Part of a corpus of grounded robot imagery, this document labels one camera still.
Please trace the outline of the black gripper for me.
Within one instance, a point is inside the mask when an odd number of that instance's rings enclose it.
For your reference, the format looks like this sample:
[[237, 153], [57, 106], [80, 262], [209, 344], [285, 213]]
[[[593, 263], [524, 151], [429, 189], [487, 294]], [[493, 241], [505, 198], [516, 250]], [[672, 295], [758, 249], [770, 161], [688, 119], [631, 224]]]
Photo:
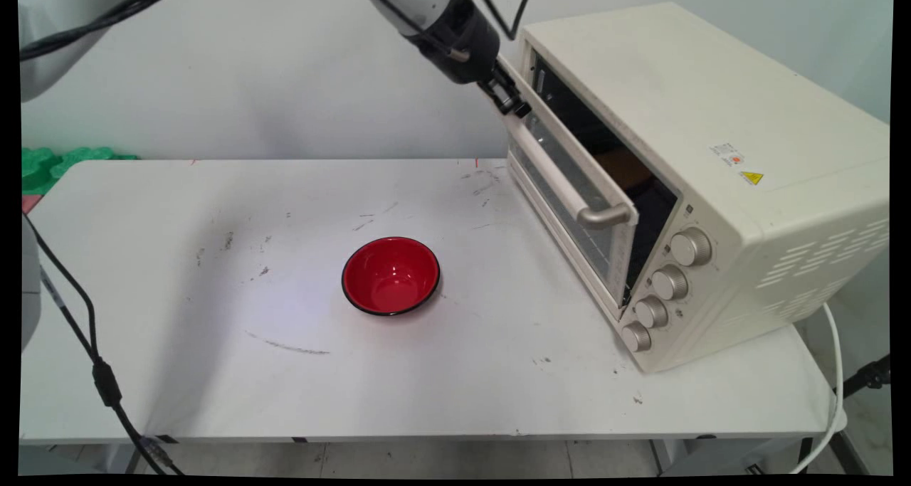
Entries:
[[[439, 51], [426, 39], [410, 36], [409, 43], [449, 80], [459, 85], [484, 83], [484, 93], [501, 115], [524, 119], [530, 113], [530, 105], [518, 90], [503, 60], [497, 60], [497, 30], [476, 8], [473, 0], [450, 0], [442, 16], [427, 29], [427, 33], [446, 48], [466, 54], [466, 60], [460, 62]], [[497, 77], [493, 77], [496, 60]]]

